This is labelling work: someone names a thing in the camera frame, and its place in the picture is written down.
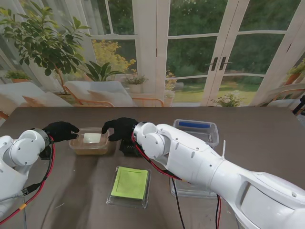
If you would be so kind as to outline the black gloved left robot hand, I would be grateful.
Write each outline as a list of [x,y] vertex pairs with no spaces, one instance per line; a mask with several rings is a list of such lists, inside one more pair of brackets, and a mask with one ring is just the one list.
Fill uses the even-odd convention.
[[47,125],[43,131],[57,143],[76,139],[80,130],[71,123],[58,121]]

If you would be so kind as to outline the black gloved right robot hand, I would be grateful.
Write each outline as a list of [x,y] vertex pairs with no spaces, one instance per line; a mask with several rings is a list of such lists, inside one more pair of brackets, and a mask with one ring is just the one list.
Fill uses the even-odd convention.
[[109,128],[114,130],[114,133],[108,137],[111,142],[120,141],[122,139],[131,138],[134,128],[138,125],[138,121],[128,117],[121,117],[107,121],[102,127],[102,134],[105,134]]

